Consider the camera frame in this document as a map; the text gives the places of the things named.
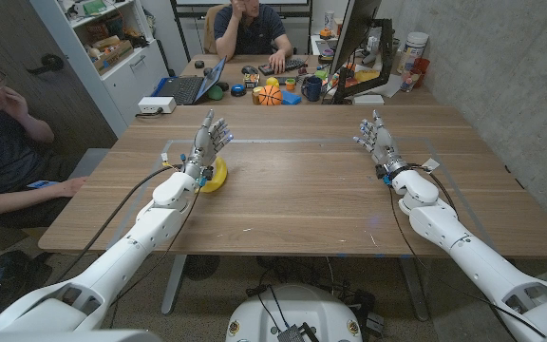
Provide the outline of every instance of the white robotic arm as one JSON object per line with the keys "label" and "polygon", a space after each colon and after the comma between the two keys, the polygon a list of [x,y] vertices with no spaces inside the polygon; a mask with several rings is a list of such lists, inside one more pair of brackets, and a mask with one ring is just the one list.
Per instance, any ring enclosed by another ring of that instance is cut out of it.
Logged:
{"label": "white robotic arm", "polygon": [[491,303],[515,316],[500,312],[518,341],[547,337],[547,281],[519,271],[472,235],[453,208],[439,199],[438,188],[403,161],[377,111],[373,111],[373,120],[374,124],[363,120],[364,138],[354,140],[371,153],[378,178],[403,195],[398,204],[413,230],[447,252]]}
{"label": "white robotic arm", "polygon": [[0,333],[77,332],[101,326],[112,301],[145,258],[179,232],[192,206],[187,197],[212,176],[210,164],[233,138],[222,119],[210,127],[213,117],[210,110],[187,162],[154,190],[130,231],[80,275],[35,290],[10,305],[0,314]]}

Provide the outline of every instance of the man's hand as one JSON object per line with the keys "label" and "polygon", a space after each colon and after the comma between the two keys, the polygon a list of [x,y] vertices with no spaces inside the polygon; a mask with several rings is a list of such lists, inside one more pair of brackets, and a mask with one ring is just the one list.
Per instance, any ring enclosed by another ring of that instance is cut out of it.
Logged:
{"label": "man's hand", "polygon": [[233,16],[236,19],[241,20],[242,15],[246,11],[246,4],[244,4],[244,0],[232,0],[232,9],[234,10]]}
{"label": "man's hand", "polygon": [[75,194],[77,194],[78,191],[80,191],[80,188],[82,187],[82,185],[85,184],[86,180],[87,177],[80,177],[76,179],[66,180],[52,186],[57,187],[56,190],[58,190],[59,197],[73,197],[75,196]]}
{"label": "man's hand", "polygon": [[4,111],[16,121],[20,122],[26,119],[28,117],[27,100],[8,86],[4,88],[4,91],[6,92],[6,101],[8,102]]}
{"label": "man's hand", "polygon": [[283,50],[278,50],[270,56],[270,66],[276,74],[282,73],[286,69],[286,56]]}

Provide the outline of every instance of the door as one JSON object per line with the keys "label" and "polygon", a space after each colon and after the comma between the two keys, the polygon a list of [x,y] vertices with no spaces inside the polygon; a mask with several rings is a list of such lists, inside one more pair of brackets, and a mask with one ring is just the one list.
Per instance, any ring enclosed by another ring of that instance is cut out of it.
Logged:
{"label": "door", "polygon": [[[64,68],[40,75],[45,54],[60,56]],[[26,0],[0,0],[0,67],[9,86],[23,95],[32,116],[46,121],[61,154],[84,153],[90,147],[111,147],[116,136],[92,101],[65,55]]]}

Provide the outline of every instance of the wooden table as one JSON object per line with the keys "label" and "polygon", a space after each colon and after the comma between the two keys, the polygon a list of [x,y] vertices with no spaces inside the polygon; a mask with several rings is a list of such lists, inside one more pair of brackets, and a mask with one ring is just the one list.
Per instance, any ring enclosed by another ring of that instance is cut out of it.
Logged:
{"label": "wooden table", "polygon": [[[172,247],[176,254],[161,310],[172,311],[187,255],[401,257],[415,313],[428,319],[415,264],[390,210],[390,194],[358,134],[371,107],[220,105],[236,139],[220,156],[229,175],[201,194]],[[160,167],[160,153],[187,153],[207,106],[180,106],[158,119],[137,119],[86,185],[39,241],[52,252],[82,250],[121,199]],[[547,257],[547,215],[522,189],[471,126],[452,107],[378,106],[408,162],[434,158],[462,223],[506,257]],[[126,232],[155,186],[130,199],[93,245],[103,251]],[[394,204],[398,196],[394,195]],[[446,257],[398,218],[415,252]]]}
{"label": "wooden table", "polygon": [[[244,84],[244,75],[242,74],[242,68],[245,66],[252,66],[252,67],[258,67],[262,66],[264,64],[268,63],[269,56],[267,55],[238,55],[234,56],[231,61],[228,61],[225,63],[225,68],[223,69],[223,72],[220,77],[221,82],[226,82],[229,84],[229,86],[233,86],[235,84]],[[307,71],[309,73],[314,73],[316,70],[316,67],[318,67],[320,64],[318,63],[318,56],[293,56],[293,58],[301,58],[306,59],[307,58]],[[217,65],[217,63],[220,61],[220,58],[218,58],[217,55],[213,54],[204,54],[204,55],[196,55],[191,62],[185,67],[185,70],[182,71],[180,74],[181,76],[203,76],[203,68],[197,69],[194,66],[195,61],[201,60],[204,61],[205,67],[214,67]],[[265,81],[268,79],[268,77],[271,76],[263,76],[261,72],[259,72],[259,75],[261,75],[261,80],[259,84],[261,86],[265,85]],[[272,75],[272,76],[297,76],[298,72],[297,70],[288,71],[279,75]],[[297,95],[301,94],[300,86],[296,86],[294,89],[294,93]],[[233,97],[231,96],[229,90],[226,91],[223,95],[223,98],[220,101],[213,101],[208,99],[208,97],[204,97],[199,101],[200,105],[253,105],[253,99],[249,96],[250,94],[247,94],[242,97]],[[391,98],[384,97],[384,101],[386,102],[386,105],[437,105],[438,102],[436,102],[436,99],[434,99],[434,96],[427,90],[425,86],[421,86],[419,88],[413,89],[410,93],[405,93],[403,91],[398,91],[396,95],[392,96]],[[303,97],[301,100],[300,105],[320,105],[320,102],[310,102],[308,99]]]}

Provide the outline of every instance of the table leg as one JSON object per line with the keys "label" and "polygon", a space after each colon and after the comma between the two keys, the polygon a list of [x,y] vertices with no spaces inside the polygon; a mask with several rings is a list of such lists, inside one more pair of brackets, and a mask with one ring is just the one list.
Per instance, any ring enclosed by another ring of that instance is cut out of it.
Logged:
{"label": "table leg", "polygon": [[406,289],[410,295],[410,300],[413,303],[413,310],[415,316],[422,322],[429,319],[429,312],[425,304],[424,290],[422,284],[419,281],[419,275],[417,273],[417,265],[413,258],[401,257],[400,268],[405,275]]}
{"label": "table leg", "polygon": [[180,283],[182,282],[182,270],[185,268],[186,259],[186,255],[175,256],[172,270],[170,271],[170,277],[168,278],[168,286],[166,286],[166,292],[163,294],[163,301],[161,302],[162,314],[171,314],[174,310],[177,294],[180,290]]}

